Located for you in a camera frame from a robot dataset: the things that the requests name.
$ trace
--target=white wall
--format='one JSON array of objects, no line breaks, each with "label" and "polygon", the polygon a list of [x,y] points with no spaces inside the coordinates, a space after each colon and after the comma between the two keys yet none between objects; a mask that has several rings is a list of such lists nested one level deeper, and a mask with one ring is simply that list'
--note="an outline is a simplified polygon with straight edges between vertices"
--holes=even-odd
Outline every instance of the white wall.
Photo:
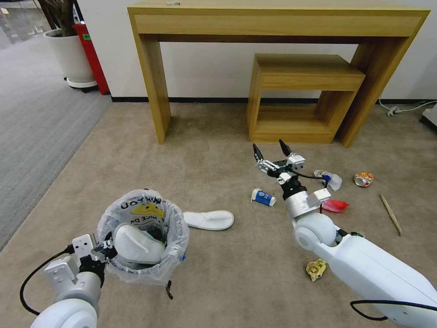
[{"label": "white wall", "polygon": [[[147,96],[126,6],[137,0],[78,0],[113,97]],[[382,98],[437,98],[437,1],[404,0],[431,8]],[[350,60],[354,45],[162,43],[170,97],[247,97],[253,54],[337,53]],[[268,97],[317,97],[317,92],[266,92]]]}]

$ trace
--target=white planter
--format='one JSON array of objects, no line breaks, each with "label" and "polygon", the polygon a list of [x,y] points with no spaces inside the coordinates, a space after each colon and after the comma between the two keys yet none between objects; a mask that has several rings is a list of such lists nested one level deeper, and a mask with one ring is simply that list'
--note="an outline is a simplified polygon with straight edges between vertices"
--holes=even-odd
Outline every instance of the white planter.
[{"label": "white planter", "polygon": [[94,75],[79,36],[56,36],[60,29],[44,33],[61,66],[62,73],[67,77],[71,87],[92,87],[96,85]]}]

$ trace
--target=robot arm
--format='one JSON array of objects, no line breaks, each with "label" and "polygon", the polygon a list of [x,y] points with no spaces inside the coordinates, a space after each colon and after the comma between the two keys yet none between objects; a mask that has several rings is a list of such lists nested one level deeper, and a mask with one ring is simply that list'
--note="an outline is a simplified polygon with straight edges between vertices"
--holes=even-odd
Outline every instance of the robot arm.
[{"label": "robot arm", "polygon": [[[353,309],[367,319],[390,319],[407,327],[437,327],[437,292],[432,284],[360,234],[346,233],[328,216],[317,213],[319,205],[330,197],[328,190],[308,195],[298,182],[299,176],[304,176],[299,170],[305,159],[292,153],[282,140],[279,143],[287,157],[279,162],[265,160],[254,144],[257,166],[276,178],[283,189],[297,243],[325,260],[340,280],[365,299],[351,302]],[[362,314],[354,307],[359,303],[372,304],[384,316]]]},{"label": "robot arm", "polygon": [[44,270],[56,298],[30,328],[97,327],[105,265],[117,252],[112,239],[97,244],[88,234],[73,239],[69,248],[74,254],[51,262]]}]

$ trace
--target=trash can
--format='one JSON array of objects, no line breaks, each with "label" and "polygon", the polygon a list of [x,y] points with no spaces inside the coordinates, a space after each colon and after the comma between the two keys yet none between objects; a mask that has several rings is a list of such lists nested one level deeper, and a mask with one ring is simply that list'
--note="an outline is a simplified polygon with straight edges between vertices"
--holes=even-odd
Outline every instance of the trash can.
[{"label": "trash can", "polygon": [[165,251],[161,262],[153,266],[127,266],[116,256],[109,261],[107,271],[128,283],[167,285],[174,269],[184,259],[188,244],[189,229],[180,208],[154,190],[132,190],[106,209],[97,226],[98,239],[112,236],[121,223],[147,231],[164,243]]}]

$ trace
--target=wooden stick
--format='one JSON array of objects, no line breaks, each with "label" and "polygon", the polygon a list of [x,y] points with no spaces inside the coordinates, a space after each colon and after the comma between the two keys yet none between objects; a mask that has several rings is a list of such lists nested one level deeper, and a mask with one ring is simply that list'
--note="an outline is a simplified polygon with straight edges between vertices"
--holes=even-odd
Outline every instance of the wooden stick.
[{"label": "wooden stick", "polygon": [[393,213],[393,211],[391,210],[390,205],[388,204],[386,198],[384,197],[383,194],[379,195],[381,197],[382,202],[384,203],[384,206],[387,209],[388,215],[390,216],[391,220],[393,221],[393,223],[395,224],[397,230],[399,231],[399,235],[402,235],[402,228],[401,225],[399,224],[399,222],[397,221],[395,214]]}]

